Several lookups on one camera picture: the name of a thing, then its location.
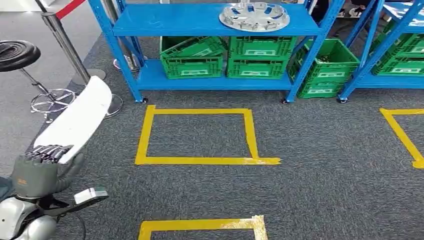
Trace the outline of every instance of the carpet floor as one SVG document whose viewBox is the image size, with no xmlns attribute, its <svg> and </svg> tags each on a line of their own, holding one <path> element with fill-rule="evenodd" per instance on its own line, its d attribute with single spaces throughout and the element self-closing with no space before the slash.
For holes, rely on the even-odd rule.
<svg viewBox="0 0 424 240">
<path fill-rule="evenodd" d="M 158 39 L 140 39 L 157 57 Z M 135 165 L 146 105 L 134 103 L 100 37 L 85 60 L 107 73 L 122 111 L 102 122 L 86 145 L 84 169 L 67 199 L 88 187 L 110 198 L 81 211 L 88 240 L 135 240 L 142 221 L 264 215 L 270 240 L 422 240 L 423 171 L 379 108 L 424 108 L 424 91 L 358 89 L 331 98 L 280 104 L 279 91 L 145 91 L 158 109 L 248 108 L 259 155 L 279 165 Z M 424 115 L 397 116 L 424 152 Z M 148 156 L 249 157 L 241 115 L 158 115 Z M 55 239 L 79 240 L 70 215 Z M 158 231 L 152 240 L 253 240 L 252 230 Z"/>
</svg>

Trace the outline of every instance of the yellow tape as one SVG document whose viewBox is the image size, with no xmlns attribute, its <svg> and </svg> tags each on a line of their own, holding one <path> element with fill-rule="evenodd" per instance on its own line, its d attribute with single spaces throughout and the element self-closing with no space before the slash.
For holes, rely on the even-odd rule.
<svg viewBox="0 0 424 240">
<path fill-rule="evenodd" d="M 251 157 L 165 157 L 147 156 L 149 138 L 155 114 L 243 114 L 246 141 Z M 278 157 L 259 157 L 255 135 L 252 110 L 247 108 L 206 108 L 206 109 L 156 109 L 155 105 L 147 106 L 138 144 L 135 164 L 203 164 L 203 165 L 277 165 Z"/>
<path fill-rule="evenodd" d="M 148 156 L 135 164 L 203 164 L 203 165 L 277 165 L 278 157 L 195 157 L 195 156 Z"/>
<path fill-rule="evenodd" d="M 255 136 L 255 125 L 253 122 L 253 114 L 252 110 L 245 109 L 243 112 L 244 116 L 244 128 L 246 131 L 246 140 L 247 140 L 247 146 L 249 147 L 251 157 L 254 159 L 259 158 L 258 153 L 258 147 L 256 143 L 256 136 Z"/>
<path fill-rule="evenodd" d="M 135 155 L 135 164 L 140 165 L 143 161 L 143 158 L 147 155 L 147 147 L 149 145 L 150 133 L 152 132 L 153 125 L 153 116 L 155 114 L 155 105 L 148 105 L 144 121 L 143 127 L 141 129 L 140 142 L 138 143 L 137 155 Z"/>
<path fill-rule="evenodd" d="M 244 114 L 245 108 L 156 109 L 154 114 Z"/>
<path fill-rule="evenodd" d="M 415 114 L 424 114 L 424 109 L 384 109 L 388 111 L 391 115 L 415 115 Z"/>
<path fill-rule="evenodd" d="M 255 240 L 268 240 L 264 216 L 233 219 L 196 219 L 143 221 L 140 226 L 138 240 L 150 240 L 154 231 L 188 231 L 188 230 L 224 230 L 253 229 Z"/>
<path fill-rule="evenodd" d="M 390 127 L 393 129 L 394 133 L 400 139 L 400 141 L 405 145 L 406 149 L 412 155 L 415 161 L 412 162 L 412 165 L 415 168 L 422 169 L 424 168 L 424 157 L 421 155 L 420 151 L 413 144 L 410 138 L 407 136 L 405 131 L 393 117 L 394 115 L 413 115 L 413 114 L 424 114 L 423 109 L 393 109 L 387 110 L 385 108 L 380 108 L 381 114 L 383 114 L 384 118 L 387 120 Z"/>
</svg>

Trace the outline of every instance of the gray floor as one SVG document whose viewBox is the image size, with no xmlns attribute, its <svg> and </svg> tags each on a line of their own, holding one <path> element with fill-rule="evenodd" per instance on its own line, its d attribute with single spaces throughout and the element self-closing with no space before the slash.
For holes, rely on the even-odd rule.
<svg viewBox="0 0 424 240">
<path fill-rule="evenodd" d="M 56 12 L 69 1 L 57 0 L 48 8 Z M 25 40 L 38 46 L 41 58 L 27 67 L 47 88 L 64 88 L 75 71 L 39 12 L 0 12 L 0 40 Z M 62 19 L 70 40 L 85 58 L 100 35 L 99 25 L 88 2 Z M 0 73 L 0 176 L 8 176 L 17 155 L 27 149 L 44 120 L 30 113 L 30 101 L 37 94 L 18 71 Z"/>
<path fill-rule="evenodd" d="M 157 55 L 157 38 L 143 38 Z M 278 91 L 146 91 L 157 108 L 249 108 L 261 157 L 280 165 L 134 165 L 146 105 L 134 103 L 100 37 L 89 67 L 123 97 L 83 150 L 84 169 L 62 200 L 87 187 L 110 198 L 81 211 L 88 240 L 136 239 L 145 220 L 250 218 L 264 215 L 270 240 L 422 240 L 422 170 L 379 108 L 424 108 L 423 90 L 360 89 L 348 104 L 298 99 L 283 105 Z M 397 116 L 424 152 L 424 115 Z M 149 156 L 249 157 L 239 115 L 154 118 Z M 70 215 L 55 239 L 79 240 Z M 249 230 L 155 232 L 152 240 L 254 239 Z"/>
</svg>

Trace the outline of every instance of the blue shelf board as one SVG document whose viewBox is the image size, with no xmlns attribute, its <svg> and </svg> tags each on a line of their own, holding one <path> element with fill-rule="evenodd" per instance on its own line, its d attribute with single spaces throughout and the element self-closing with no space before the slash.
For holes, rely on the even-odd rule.
<svg viewBox="0 0 424 240">
<path fill-rule="evenodd" d="M 368 73 L 355 87 L 361 89 L 424 89 L 424 76 L 376 76 Z"/>
<path fill-rule="evenodd" d="M 290 90 L 291 80 L 287 73 L 283 78 L 249 79 L 249 78 L 188 78 L 168 79 L 159 59 L 145 61 L 137 78 L 139 90 Z"/>
<path fill-rule="evenodd" d="M 386 2 L 384 11 L 395 21 L 399 22 L 412 4 L 412 2 Z M 402 32 L 411 34 L 424 33 L 424 8 Z"/>
<path fill-rule="evenodd" d="M 303 4 L 284 4 L 290 23 L 272 32 L 225 26 L 227 3 L 128 4 L 112 28 L 115 36 L 315 36 L 322 32 Z"/>
</svg>

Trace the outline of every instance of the blue metal shelf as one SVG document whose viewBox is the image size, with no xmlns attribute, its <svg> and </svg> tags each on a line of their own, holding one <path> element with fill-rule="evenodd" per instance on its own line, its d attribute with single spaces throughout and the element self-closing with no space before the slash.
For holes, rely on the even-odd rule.
<svg viewBox="0 0 424 240">
<path fill-rule="evenodd" d="M 411 5 L 411 2 L 386 2 L 384 11 L 393 20 L 399 22 Z M 421 10 L 402 32 L 409 34 L 424 33 L 424 10 Z"/>
<path fill-rule="evenodd" d="M 308 1 L 304 4 L 283 4 L 290 16 L 290 22 L 283 29 L 273 32 L 248 32 L 223 25 L 219 20 L 219 14 L 229 5 L 228 3 L 126 4 L 125 0 L 116 0 L 120 16 L 114 23 L 109 20 L 102 0 L 88 0 L 88 2 L 113 55 L 122 68 L 124 80 L 136 102 L 143 102 L 140 90 L 289 90 L 285 100 L 291 103 L 295 101 L 296 93 L 344 1 L 332 0 L 319 24 L 316 24 L 308 14 Z M 313 37 L 314 41 L 293 81 L 289 79 L 287 73 L 284 73 L 279 80 L 225 76 L 167 79 L 159 60 L 144 61 L 142 49 L 135 36 L 307 36 L 294 51 L 303 46 L 308 38 Z M 142 65 L 136 78 L 128 68 L 119 41 L 136 55 Z"/>
<path fill-rule="evenodd" d="M 159 59 L 145 61 L 143 72 L 138 75 L 137 87 L 140 90 L 290 90 L 291 80 L 287 73 L 283 78 L 248 79 L 211 78 L 168 79 Z"/>
<path fill-rule="evenodd" d="M 128 4 L 112 28 L 115 36 L 313 36 L 321 29 L 303 4 L 284 4 L 290 16 L 285 28 L 272 32 L 240 31 L 218 16 L 229 4 Z"/>
<path fill-rule="evenodd" d="M 346 102 L 348 96 L 357 88 L 424 89 L 424 76 L 384 76 L 371 73 L 374 65 L 401 34 L 424 33 L 424 0 L 415 0 L 413 3 L 385 3 L 384 0 L 372 0 L 371 2 L 346 40 L 346 45 L 349 47 L 368 19 L 372 18 L 368 38 L 361 55 L 361 63 L 354 72 L 353 78 L 344 85 L 343 90 L 338 95 L 342 102 Z M 392 31 L 387 34 L 387 37 L 376 47 L 374 53 L 369 56 L 371 42 L 377 29 L 381 11 L 389 13 L 396 24 Z"/>
<path fill-rule="evenodd" d="M 366 74 L 357 84 L 361 89 L 424 89 L 424 77 L 376 76 Z"/>
</svg>

